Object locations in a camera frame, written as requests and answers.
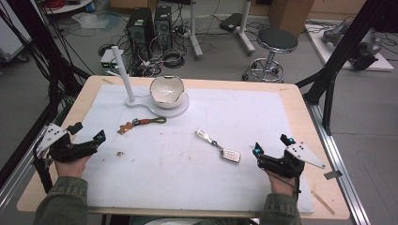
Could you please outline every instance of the black stool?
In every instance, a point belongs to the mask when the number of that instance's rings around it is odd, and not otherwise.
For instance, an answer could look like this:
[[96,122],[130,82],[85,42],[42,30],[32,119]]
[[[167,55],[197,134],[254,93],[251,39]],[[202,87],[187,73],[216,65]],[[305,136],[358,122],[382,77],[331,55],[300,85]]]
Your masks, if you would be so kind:
[[268,58],[258,58],[250,63],[242,75],[242,80],[247,81],[250,75],[261,82],[283,83],[283,67],[273,60],[275,53],[291,53],[298,46],[298,40],[292,34],[280,29],[264,29],[258,33],[257,43],[269,51]]

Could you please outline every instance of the desktop computer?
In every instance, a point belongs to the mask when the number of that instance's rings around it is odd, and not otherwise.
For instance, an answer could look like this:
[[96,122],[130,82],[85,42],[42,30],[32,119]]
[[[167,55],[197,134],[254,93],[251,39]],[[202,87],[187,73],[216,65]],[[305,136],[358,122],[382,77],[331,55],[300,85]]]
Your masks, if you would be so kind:
[[165,51],[173,48],[172,10],[170,7],[156,7],[154,19],[158,50]]
[[134,8],[126,25],[126,30],[134,60],[147,61],[151,59],[155,47],[155,29],[150,8]]

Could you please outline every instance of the sleeve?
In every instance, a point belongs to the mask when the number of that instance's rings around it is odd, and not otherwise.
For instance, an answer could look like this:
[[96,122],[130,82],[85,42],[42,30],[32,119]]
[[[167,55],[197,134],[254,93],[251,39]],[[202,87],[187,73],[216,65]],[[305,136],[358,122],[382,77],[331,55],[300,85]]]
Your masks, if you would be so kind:
[[85,180],[76,177],[58,177],[47,197],[40,203],[34,225],[85,225],[88,217],[87,187]]
[[268,194],[260,224],[301,224],[295,198],[283,194]]

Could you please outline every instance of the hand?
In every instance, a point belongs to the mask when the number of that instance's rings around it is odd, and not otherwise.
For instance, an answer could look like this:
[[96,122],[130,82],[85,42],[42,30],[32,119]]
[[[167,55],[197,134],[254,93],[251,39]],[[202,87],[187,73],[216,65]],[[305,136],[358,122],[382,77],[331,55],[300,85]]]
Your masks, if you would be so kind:
[[82,177],[82,173],[85,168],[85,163],[91,158],[91,156],[88,157],[82,157],[79,158],[76,161],[68,162],[68,163],[63,163],[63,162],[55,162],[55,168],[56,171],[58,172],[58,176],[73,176],[73,177]]
[[295,178],[286,178],[269,171],[267,171],[267,175],[271,183],[272,193],[295,196]]

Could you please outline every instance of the floor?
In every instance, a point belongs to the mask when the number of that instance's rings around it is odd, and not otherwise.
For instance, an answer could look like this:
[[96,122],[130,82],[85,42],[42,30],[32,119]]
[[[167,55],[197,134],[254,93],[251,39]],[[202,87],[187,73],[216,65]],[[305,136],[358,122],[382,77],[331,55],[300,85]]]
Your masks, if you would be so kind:
[[[216,3],[198,4],[197,29],[203,33],[221,33],[218,20],[208,16],[216,12],[221,20],[223,14],[239,12],[241,5],[236,4],[226,10],[222,2],[220,10]],[[70,46],[80,55],[94,74],[103,74],[98,49],[101,45],[116,41],[123,35],[126,22],[121,17],[109,13],[109,4],[99,1],[96,11],[101,18],[109,19],[106,29],[80,29],[79,24],[70,18],[73,13],[57,17],[59,24],[66,30],[65,37]],[[256,31],[258,23],[267,25],[267,18],[250,17],[250,28]],[[255,40],[255,35],[248,34]],[[389,35],[398,41],[397,36]],[[237,34],[223,36],[198,36],[204,56],[196,61],[192,48],[187,41],[185,65],[182,68],[162,68],[161,74],[174,74],[182,79],[204,79],[240,81],[245,68],[258,57],[268,53],[254,41],[256,52],[251,56],[245,51]],[[398,59],[398,55],[385,49],[381,51],[385,58]],[[74,64],[89,72],[86,66],[72,54]],[[283,65],[286,83],[296,83],[315,74],[323,67],[314,45],[307,34],[298,38],[298,48],[290,54],[278,54],[276,59]],[[398,68],[397,61],[390,63]],[[331,115],[331,132],[340,150],[351,180],[360,196],[367,216],[373,224],[398,224],[398,176],[393,171],[398,168],[398,72],[354,71],[342,69],[337,77]],[[3,167],[13,150],[32,127],[48,103],[48,83],[39,73],[32,61],[23,63],[13,60],[0,68],[0,166]],[[304,94],[309,86],[301,88]],[[33,214],[18,212],[16,203],[27,185],[32,171],[17,188],[8,206],[0,212],[0,224],[31,223]],[[99,215],[90,215],[88,224],[100,224]],[[354,224],[348,220],[308,220],[303,224]]]

